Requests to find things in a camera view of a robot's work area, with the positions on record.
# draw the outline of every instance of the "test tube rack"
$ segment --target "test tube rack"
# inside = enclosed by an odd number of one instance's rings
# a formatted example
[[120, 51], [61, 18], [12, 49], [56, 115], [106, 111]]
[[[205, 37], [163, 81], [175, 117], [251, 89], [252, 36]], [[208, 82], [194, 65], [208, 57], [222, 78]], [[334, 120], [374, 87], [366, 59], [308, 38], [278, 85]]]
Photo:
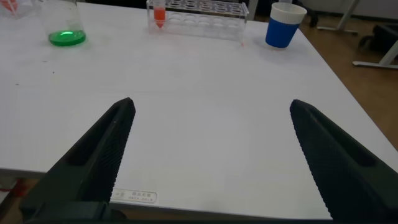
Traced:
[[243, 41], [248, 8], [245, 3], [209, 0], [161, 0], [165, 8], [162, 26], [155, 21], [159, 0], [147, 1], [148, 26], [151, 33], [193, 35]]

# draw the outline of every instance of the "floor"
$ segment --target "floor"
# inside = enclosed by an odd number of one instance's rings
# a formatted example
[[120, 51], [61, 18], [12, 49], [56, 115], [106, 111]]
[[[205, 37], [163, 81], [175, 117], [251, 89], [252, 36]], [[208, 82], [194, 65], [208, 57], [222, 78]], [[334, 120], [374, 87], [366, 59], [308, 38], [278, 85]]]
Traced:
[[[320, 26], [336, 26], [340, 18], [320, 17]], [[375, 54], [367, 50], [358, 50], [359, 39], [364, 35], [371, 35], [376, 22], [351, 19], [348, 29], [359, 31], [358, 36], [351, 34], [320, 31], [308, 26], [309, 18], [305, 18], [300, 29], [312, 43], [327, 64], [344, 83], [351, 94], [361, 104], [376, 125], [398, 149], [398, 70], [386, 70], [376, 68], [362, 68], [352, 65], [353, 60], [365, 60], [378, 62], [382, 54]], [[28, 188], [34, 186], [36, 180], [25, 180]], [[8, 200], [6, 206], [0, 208], [0, 224], [21, 223], [21, 215], [18, 211], [20, 197]], [[128, 218], [135, 219], [236, 219], [228, 215], [215, 214], [186, 214], [176, 211], [142, 211], [124, 210]]]

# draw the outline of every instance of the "white table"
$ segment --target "white table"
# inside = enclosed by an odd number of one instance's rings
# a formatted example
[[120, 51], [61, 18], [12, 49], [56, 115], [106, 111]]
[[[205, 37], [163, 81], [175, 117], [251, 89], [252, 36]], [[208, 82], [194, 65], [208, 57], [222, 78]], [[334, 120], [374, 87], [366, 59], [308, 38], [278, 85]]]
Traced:
[[136, 117], [116, 189], [155, 204], [276, 218], [330, 218], [297, 141], [300, 99], [398, 170], [398, 153], [298, 31], [285, 50], [248, 22], [227, 40], [150, 35], [146, 11], [79, 4], [88, 41], [52, 47], [39, 21], [0, 19], [0, 168], [41, 174], [116, 101]]

